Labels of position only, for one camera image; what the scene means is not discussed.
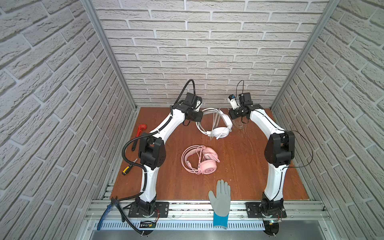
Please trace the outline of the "pink headphones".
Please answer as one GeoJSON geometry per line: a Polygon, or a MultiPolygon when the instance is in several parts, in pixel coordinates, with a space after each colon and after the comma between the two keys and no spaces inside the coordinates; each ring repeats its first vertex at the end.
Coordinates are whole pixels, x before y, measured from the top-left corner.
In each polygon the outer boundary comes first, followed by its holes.
{"type": "Polygon", "coordinates": [[[209,175],[217,170],[217,163],[221,161],[218,158],[218,154],[215,150],[204,145],[193,145],[188,147],[182,154],[181,163],[184,169],[196,175],[209,175]],[[198,156],[198,166],[194,168],[189,157],[198,156]]]}

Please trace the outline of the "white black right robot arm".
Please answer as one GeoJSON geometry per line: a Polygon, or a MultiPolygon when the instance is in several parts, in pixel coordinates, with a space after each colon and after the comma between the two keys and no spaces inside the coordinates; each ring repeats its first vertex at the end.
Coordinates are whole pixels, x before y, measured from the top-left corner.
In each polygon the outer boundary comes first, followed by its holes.
{"type": "Polygon", "coordinates": [[[239,105],[235,100],[230,104],[231,119],[245,117],[251,120],[268,139],[264,154],[269,164],[269,172],[260,208],[263,214],[269,216],[271,211],[283,209],[285,176],[295,156],[295,134],[281,128],[260,106],[239,105]]]}

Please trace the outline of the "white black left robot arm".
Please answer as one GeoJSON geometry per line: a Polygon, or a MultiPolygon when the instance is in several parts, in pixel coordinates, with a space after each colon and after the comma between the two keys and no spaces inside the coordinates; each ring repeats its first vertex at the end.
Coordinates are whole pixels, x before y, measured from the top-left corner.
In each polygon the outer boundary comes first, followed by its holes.
{"type": "Polygon", "coordinates": [[[185,120],[200,122],[203,117],[199,99],[194,105],[181,101],[171,106],[169,115],[149,134],[143,135],[139,146],[139,159],[144,166],[142,194],[135,199],[138,206],[151,214],[156,203],[156,185],[160,166],[166,160],[166,141],[185,120]]]}

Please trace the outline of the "red black pipe wrench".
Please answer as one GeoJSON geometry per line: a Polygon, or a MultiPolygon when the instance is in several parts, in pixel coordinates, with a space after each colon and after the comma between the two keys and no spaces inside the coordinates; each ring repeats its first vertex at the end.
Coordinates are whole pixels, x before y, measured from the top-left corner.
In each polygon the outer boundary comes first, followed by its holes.
{"type": "MultiPolygon", "coordinates": [[[[146,130],[146,129],[147,129],[147,125],[146,125],[146,124],[139,124],[138,129],[137,129],[136,138],[139,137],[139,136],[142,134],[142,132],[143,132],[144,130],[146,130]]],[[[132,152],[135,151],[136,146],[137,146],[137,143],[138,143],[138,140],[135,140],[135,141],[133,142],[133,145],[132,145],[132,148],[131,148],[131,151],[132,151],[132,152]]]]}

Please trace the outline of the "black yellow screwdriver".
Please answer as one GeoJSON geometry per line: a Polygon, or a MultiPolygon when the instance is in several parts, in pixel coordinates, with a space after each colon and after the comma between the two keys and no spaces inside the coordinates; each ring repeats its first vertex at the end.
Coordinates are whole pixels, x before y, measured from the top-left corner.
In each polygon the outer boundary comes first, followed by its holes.
{"type": "Polygon", "coordinates": [[[126,168],[124,168],[124,170],[122,171],[122,175],[123,176],[126,176],[131,170],[132,168],[134,167],[134,165],[132,164],[129,164],[126,168]]]}

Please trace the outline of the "grey blue work glove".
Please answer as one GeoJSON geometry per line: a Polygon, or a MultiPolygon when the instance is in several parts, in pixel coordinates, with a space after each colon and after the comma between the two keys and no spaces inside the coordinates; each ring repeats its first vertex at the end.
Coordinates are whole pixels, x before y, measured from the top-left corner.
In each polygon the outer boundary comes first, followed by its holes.
{"type": "Polygon", "coordinates": [[[209,191],[208,197],[214,211],[214,227],[220,227],[226,230],[228,228],[228,218],[231,207],[231,186],[224,180],[218,180],[216,193],[209,191]]]}

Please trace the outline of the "aluminium floor rail left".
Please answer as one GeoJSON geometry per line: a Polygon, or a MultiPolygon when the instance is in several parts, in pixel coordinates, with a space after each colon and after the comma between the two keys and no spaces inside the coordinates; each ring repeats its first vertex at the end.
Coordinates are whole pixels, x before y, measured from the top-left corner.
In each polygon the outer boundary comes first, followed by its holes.
{"type": "Polygon", "coordinates": [[[129,115],[129,118],[127,119],[127,124],[124,128],[124,131],[122,133],[121,141],[118,144],[117,153],[116,153],[116,163],[121,162],[121,151],[126,142],[130,140],[133,127],[136,123],[137,117],[139,115],[140,107],[138,107],[136,110],[132,111],[129,115]]]}

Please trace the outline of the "aluminium corner post left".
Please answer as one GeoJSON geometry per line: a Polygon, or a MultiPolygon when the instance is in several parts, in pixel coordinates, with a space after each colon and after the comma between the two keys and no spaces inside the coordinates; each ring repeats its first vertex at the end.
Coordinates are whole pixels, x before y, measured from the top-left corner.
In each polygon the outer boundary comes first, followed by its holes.
{"type": "Polygon", "coordinates": [[[133,108],[133,110],[136,111],[138,107],[134,101],[134,98],[133,98],[130,90],[129,90],[129,87],[128,87],[127,82],[124,78],[123,72],[122,72],[122,70],[118,64],[116,55],[115,55],[113,48],[109,42],[107,34],[106,34],[106,32],[102,26],[102,22],[101,22],[100,18],[98,17],[97,11],[96,11],[92,1],[84,0],[82,2],[83,2],[83,6],[85,8],[85,11],[88,14],[89,19],[90,19],[90,21],[94,27],[94,30],[100,39],[100,43],[102,44],[102,46],[105,50],[105,53],[106,53],[108,59],[110,60],[111,66],[114,69],[115,74],[116,74],[120,84],[122,85],[122,89],[123,89],[123,91],[124,91],[124,93],[128,99],[128,102],[129,102],[130,106],[133,108]]]}

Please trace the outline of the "aluminium corner post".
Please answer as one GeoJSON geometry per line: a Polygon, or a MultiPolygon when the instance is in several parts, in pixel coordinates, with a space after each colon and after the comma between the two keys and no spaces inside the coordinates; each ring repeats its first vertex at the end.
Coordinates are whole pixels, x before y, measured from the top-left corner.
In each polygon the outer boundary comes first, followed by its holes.
{"type": "Polygon", "coordinates": [[[85,11],[88,14],[89,19],[90,19],[90,21],[94,27],[94,30],[100,39],[100,43],[102,44],[102,46],[105,50],[105,53],[106,53],[108,59],[110,60],[111,66],[114,69],[115,74],[116,74],[120,84],[122,85],[122,89],[123,89],[123,91],[124,91],[124,93],[128,99],[128,102],[129,102],[130,106],[133,108],[133,110],[136,111],[138,107],[134,101],[134,98],[133,98],[130,90],[129,90],[129,87],[128,87],[127,82],[124,78],[123,72],[122,72],[122,70],[118,64],[116,55],[115,55],[113,48],[109,42],[107,34],[106,34],[106,32],[102,26],[102,22],[101,22],[100,18],[98,17],[97,11],[96,11],[92,1],[84,0],[82,2],[83,2],[83,6],[85,8],[85,11]]]}
{"type": "Polygon", "coordinates": [[[336,10],[337,6],[339,5],[340,0],[331,0],[328,1],[323,13],[321,14],[318,22],[316,23],[312,33],[310,34],[307,42],[305,43],[303,49],[301,50],[298,58],[296,59],[293,67],[291,68],[289,74],[287,75],[283,85],[280,88],[279,93],[277,94],[276,98],[274,99],[270,109],[273,111],[276,109],[279,101],[284,95],[284,92],[290,85],[291,81],[293,80],[296,72],[302,65],[302,63],[307,59],[307,56],[309,52],[311,51],[312,47],[314,46],[315,42],[317,41],[318,37],[322,33],[323,29],[327,25],[329,19],[333,15],[334,11],[336,10]]]}

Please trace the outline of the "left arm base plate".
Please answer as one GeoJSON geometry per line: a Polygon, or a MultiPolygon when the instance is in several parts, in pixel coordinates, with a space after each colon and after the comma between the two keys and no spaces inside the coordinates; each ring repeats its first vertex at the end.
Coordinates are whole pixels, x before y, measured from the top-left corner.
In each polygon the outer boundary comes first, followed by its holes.
{"type": "Polygon", "coordinates": [[[167,218],[169,213],[169,202],[151,202],[145,204],[133,203],[130,206],[129,218],[167,218]]]}

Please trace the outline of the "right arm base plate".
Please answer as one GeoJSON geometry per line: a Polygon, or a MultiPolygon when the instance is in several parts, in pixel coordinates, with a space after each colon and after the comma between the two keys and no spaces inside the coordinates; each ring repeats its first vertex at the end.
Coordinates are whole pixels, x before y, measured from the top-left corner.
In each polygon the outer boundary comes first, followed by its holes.
{"type": "Polygon", "coordinates": [[[286,218],[287,213],[281,202],[246,202],[248,218],[286,218]]]}

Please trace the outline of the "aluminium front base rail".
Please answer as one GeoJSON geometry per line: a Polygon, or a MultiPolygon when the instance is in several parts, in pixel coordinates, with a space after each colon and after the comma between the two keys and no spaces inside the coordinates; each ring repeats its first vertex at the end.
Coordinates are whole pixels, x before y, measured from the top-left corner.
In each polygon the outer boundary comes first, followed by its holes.
{"type": "MultiPolygon", "coordinates": [[[[77,240],[89,240],[95,231],[129,231],[135,236],[153,237],[160,231],[222,231],[214,227],[214,211],[209,201],[171,201],[167,218],[129,218],[131,223],[122,221],[115,208],[104,216],[110,203],[107,200],[92,201],[86,213],[77,240]]],[[[233,201],[230,207],[227,231],[264,231],[272,236],[290,236],[292,230],[309,239],[311,231],[324,240],[336,240],[331,218],[320,201],[288,201],[284,203],[286,218],[248,218],[246,202],[233,201]]]]}

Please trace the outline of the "aluminium corner post right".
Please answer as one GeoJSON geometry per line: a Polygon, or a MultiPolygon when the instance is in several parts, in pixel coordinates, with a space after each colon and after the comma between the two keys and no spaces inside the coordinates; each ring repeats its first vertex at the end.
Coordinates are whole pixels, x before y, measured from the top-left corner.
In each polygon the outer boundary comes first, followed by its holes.
{"type": "Polygon", "coordinates": [[[321,14],[318,22],[316,23],[312,33],[310,34],[307,42],[305,43],[303,49],[301,50],[298,58],[296,59],[293,67],[291,68],[289,74],[287,75],[283,85],[280,88],[279,93],[277,94],[276,98],[274,99],[270,109],[273,111],[276,109],[279,101],[284,95],[284,92],[290,85],[291,81],[293,80],[296,72],[302,65],[302,63],[307,59],[307,56],[309,52],[311,51],[312,47],[314,46],[315,42],[317,41],[318,37],[322,33],[323,29],[327,25],[329,19],[333,15],[334,11],[336,10],[337,6],[339,5],[340,0],[331,0],[328,1],[323,13],[321,14]]]}

